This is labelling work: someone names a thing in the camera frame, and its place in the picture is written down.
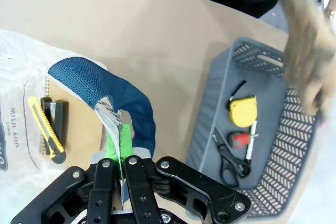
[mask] screw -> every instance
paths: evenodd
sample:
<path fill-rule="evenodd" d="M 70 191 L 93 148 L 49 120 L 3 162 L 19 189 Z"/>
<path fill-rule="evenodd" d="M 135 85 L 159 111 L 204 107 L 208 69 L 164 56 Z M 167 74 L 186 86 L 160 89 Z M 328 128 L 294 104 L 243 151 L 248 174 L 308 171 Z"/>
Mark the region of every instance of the screw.
<path fill-rule="evenodd" d="M 108 161 L 108 160 L 104 161 L 103 164 L 102 164 L 102 166 L 103 166 L 104 168 L 109 167 L 109 166 L 110 166 L 110 161 Z"/>
<path fill-rule="evenodd" d="M 170 215 L 168 215 L 168 214 L 161 214 L 161 218 L 162 218 L 164 224 L 169 223 L 172 219 L 172 217 L 170 217 Z"/>
<path fill-rule="evenodd" d="M 163 161 L 162 163 L 161 163 L 161 168 L 163 168 L 163 169 L 167 169 L 169 167 L 169 162 L 168 161 Z"/>
<path fill-rule="evenodd" d="M 235 208 L 236 208 L 238 211 L 243 211 L 243 210 L 245 209 L 245 205 L 244 205 L 244 203 L 242 203 L 242 202 L 237 202 L 237 203 L 235 204 Z"/>
<path fill-rule="evenodd" d="M 138 162 L 138 160 L 136 159 L 136 157 L 132 157 L 130 158 L 130 160 L 128 160 L 128 163 L 130 165 L 135 165 Z"/>
<path fill-rule="evenodd" d="M 72 176 L 73 176 L 74 178 L 78 178 L 79 175 L 80 175 L 80 173 L 79 173 L 78 170 L 76 170 L 76 171 L 74 171 L 74 172 L 72 173 Z"/>

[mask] yellow utility knife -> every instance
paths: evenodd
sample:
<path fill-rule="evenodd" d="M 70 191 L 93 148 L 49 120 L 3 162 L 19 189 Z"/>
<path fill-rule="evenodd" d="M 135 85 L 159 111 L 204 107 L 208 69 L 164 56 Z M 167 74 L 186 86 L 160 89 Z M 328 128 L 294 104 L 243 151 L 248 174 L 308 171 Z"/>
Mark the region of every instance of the yellow utility knife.
<path fill-rule="evenodd" d="M 53 128 L 51 127 L 46 115 L 44 114 L 44 111 L 37 97 L 29 97 L 28 104 L 33 112 L 33 116 L 40 130 L 42 131 L 45 140 L 48 143 L 48 147 L 50 150 L 49 157 L 56 164 L 63 163 L 64 160 L 66 159 L 64 148 L 59 142 L 56 134 L 54 133 Z"/>

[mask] beige table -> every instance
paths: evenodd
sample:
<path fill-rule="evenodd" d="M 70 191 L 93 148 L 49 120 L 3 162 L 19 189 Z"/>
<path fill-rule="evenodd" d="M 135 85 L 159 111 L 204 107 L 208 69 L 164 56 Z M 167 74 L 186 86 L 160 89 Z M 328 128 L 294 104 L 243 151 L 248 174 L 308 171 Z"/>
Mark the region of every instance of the beige table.
<path fill-rule="evenodd" d="M 0 29 L 99 60 L 133 83 L 153 106 L 154 158 L 170 155 L 182 161 L 211 60 L 240 36 L 280 50 L 287 39 L 257 19 L 207 0 L 0 0 Z M 175 213 L 184 215 L 180 208 Z"/>

